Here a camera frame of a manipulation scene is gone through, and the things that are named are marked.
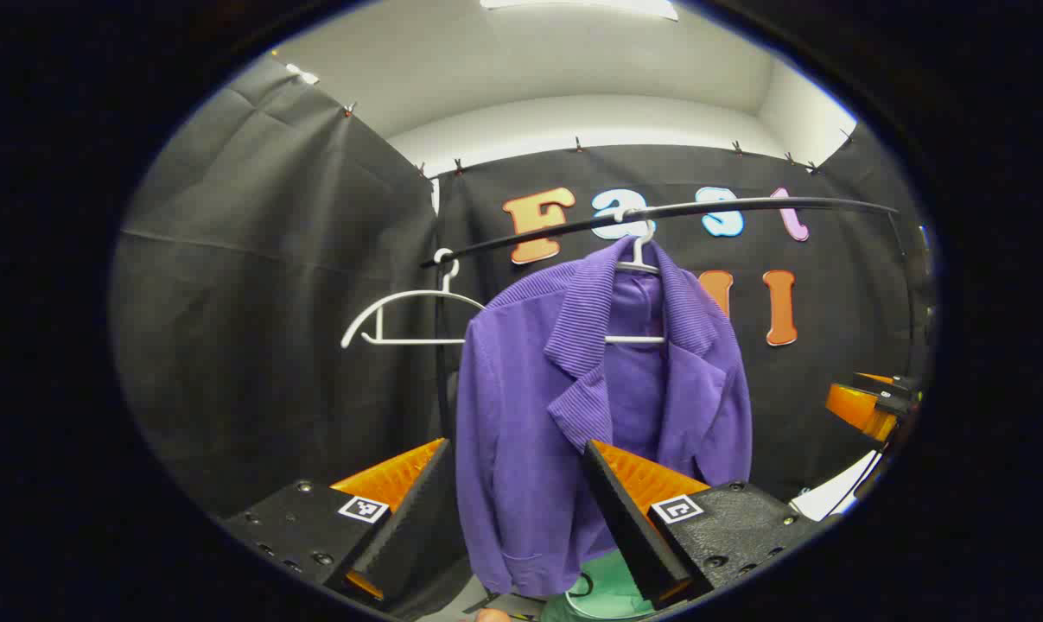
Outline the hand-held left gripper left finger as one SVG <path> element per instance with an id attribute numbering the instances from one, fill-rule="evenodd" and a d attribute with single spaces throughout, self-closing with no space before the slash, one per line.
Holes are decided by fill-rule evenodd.
<path id="1" fill-rule="evenodd" d="M 454 503 L 451 460 L 438 438 L 328 486 L 293 481 L 222 524 L 304 581 L 386 602 Z"/>

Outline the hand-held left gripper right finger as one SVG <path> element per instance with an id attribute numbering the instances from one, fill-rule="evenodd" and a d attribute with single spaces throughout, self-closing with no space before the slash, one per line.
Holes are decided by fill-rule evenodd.
<path id="1" fill-rule="evenodd" d="M 690 476 L 591 440 L 582 464 L 642 597 L 663 611 L 763 574 L 820 536 L 820 523 L 769 493 Z"/>

